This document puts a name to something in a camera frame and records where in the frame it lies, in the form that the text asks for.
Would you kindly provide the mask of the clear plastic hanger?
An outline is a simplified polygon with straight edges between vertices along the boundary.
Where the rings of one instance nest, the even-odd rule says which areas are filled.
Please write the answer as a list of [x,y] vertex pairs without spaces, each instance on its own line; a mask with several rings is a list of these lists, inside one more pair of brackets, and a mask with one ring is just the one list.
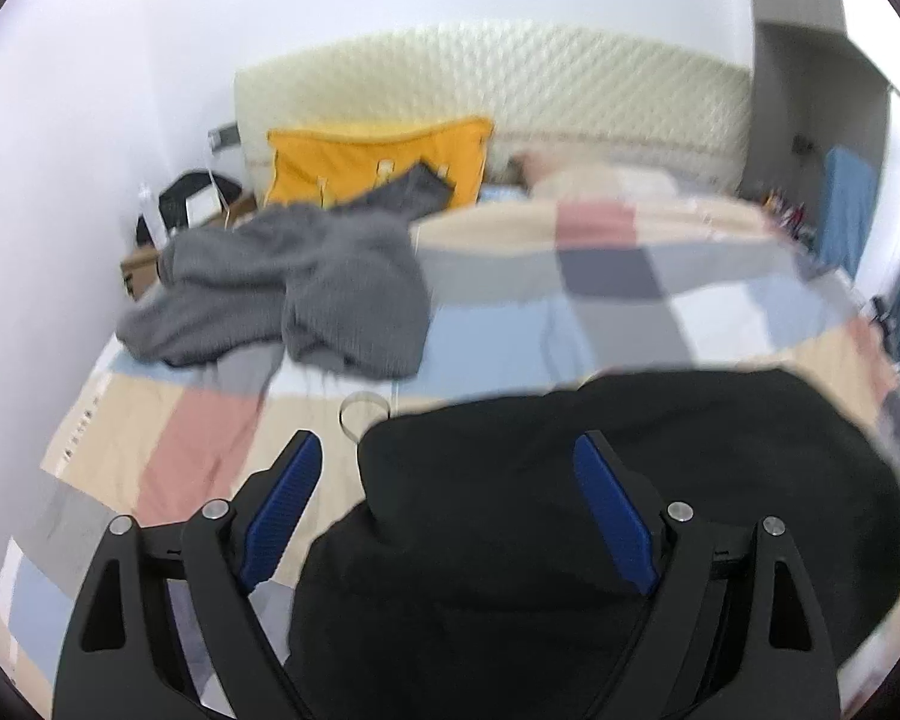
[[391,405],[383,395],[370,390],[346,395],[338,410],[338,426],[347,440],[359,444],[364,434],[377,422],[391,416]]

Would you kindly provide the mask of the wooden nightstand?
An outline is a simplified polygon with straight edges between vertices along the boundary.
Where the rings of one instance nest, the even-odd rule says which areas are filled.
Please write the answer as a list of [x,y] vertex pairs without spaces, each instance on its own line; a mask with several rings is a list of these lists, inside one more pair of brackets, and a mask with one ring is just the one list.
[[[255,197],[251,193],[244,193],[240,199],[227,205],[217,215],[211,216],[208,221],[203,223],[203,227],[229,229],[244,218],[253,215],[256,208],[258,208],[258,202]],[[157,262],[159,262],[159,252],[152,244],[148,244],[138,245],[119,264],[119,273],[123,278],[126,294],[133,301],[139,301],[146,291],[159,280]]]

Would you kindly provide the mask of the patchwork plaid duvet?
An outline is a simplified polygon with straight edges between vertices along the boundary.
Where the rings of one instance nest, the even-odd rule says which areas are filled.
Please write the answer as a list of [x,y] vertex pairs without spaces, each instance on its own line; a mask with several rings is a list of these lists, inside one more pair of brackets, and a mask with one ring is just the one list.
[[613,371],[782,366],[900,476],[900,373],[865,302],[756,206],[718,195],[497,200],[432,216],[411,236],[434,310],[414,379],[348,379],[272,344],[194,367],[105,346],[35,470],[35,504],[2,545],[0,667],[30,709],[52,706],[74,597],[107,523],[186,517],[308,429],[325,447],[322,481],[256,600],[268,624],[286,621],[310,541],[361,499],[356,444],[338,426],[354,392],[401,413]]

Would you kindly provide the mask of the bottles on side shelf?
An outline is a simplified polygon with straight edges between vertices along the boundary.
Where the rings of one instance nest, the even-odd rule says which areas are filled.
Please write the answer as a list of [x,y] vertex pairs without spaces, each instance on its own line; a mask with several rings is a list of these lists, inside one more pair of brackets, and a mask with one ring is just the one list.
[[772,224],[790,239],[798,241],[802,237],[806,220],[805,205],[790,203],[780,190],[774,188],[761,200],[761,208]]

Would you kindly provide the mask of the grey fleece garment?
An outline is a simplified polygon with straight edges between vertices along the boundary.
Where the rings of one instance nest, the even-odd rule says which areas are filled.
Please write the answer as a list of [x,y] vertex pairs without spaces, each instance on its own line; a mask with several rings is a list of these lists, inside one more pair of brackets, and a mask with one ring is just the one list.
[[344,205],[268,205],[232,229],[188,229],[160,252],[157,283],[116,336],[138,361],[173,367],[278,343],[325,371],[408,379],[430,327],[409,228],[452,193],[418,163]]

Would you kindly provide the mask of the black bag on nightstand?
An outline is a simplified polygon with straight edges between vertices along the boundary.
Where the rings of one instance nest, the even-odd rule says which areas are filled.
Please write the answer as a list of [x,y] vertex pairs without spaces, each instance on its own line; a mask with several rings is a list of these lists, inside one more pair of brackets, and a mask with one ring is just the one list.
[[208,224],[226,223],[244,188],[219,172],[188,171],[157,193],[142,184],[137,191],[134,242],[162,249],[175,234]]

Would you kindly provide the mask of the blue towel covered board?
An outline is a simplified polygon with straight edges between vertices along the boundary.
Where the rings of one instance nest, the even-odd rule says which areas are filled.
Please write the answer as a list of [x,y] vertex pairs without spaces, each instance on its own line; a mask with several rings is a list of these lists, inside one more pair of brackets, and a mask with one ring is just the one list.
[[842,268],[850,278],[859,271],[877,206],[877,173],[845,146],[824,156],[820,224],[814,250],[824,265]]

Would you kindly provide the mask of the pink pillow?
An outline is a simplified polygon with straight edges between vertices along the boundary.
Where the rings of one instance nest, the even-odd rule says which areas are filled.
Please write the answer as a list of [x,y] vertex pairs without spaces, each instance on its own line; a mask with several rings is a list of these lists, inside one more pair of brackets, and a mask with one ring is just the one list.
[[576,161],[525,151],[512,160],[535,199],[664,199],[678,195],[662,169],[606,161]]

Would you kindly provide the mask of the yellow pillow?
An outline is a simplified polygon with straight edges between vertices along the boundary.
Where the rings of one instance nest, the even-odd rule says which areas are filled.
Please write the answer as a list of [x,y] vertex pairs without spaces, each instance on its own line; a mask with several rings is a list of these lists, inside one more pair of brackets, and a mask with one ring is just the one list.
[[493,122],[479,115],[429,124],[273,128],[266,135],[272,161],[265,200],[342,205],[422,163],[452,187],[452,208],[470,206],[479,195],[493,132]]

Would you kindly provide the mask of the grey wardrobe cabinet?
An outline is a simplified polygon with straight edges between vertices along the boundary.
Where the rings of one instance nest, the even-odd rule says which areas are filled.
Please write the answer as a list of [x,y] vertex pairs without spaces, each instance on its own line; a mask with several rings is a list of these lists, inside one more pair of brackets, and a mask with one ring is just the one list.
[[751,0],[754,76],[743,187],[813,205],[824,156],[883,164],[888,83],[848,39],[842,0]]

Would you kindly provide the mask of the cream quilted headboard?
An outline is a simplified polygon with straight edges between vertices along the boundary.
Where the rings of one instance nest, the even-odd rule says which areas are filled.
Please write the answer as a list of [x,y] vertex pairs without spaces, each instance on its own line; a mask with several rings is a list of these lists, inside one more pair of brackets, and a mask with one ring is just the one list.
[[751,73],[622,32],[482,21],[354,37],[238,70],[235,125],[256,192],[273,128],[484,115],[487,167],[525,148],[673,169],[730,192],[745,171]]

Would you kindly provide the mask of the wall socket panel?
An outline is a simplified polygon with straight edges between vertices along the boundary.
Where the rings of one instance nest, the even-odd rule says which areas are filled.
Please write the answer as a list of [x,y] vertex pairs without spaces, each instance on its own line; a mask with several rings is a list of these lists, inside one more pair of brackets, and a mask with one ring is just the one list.
[[235,148],[242,143],[240,130],[235,122],[219,125],[208,132],[208,148],[212,154],[221,153],[224,149]]

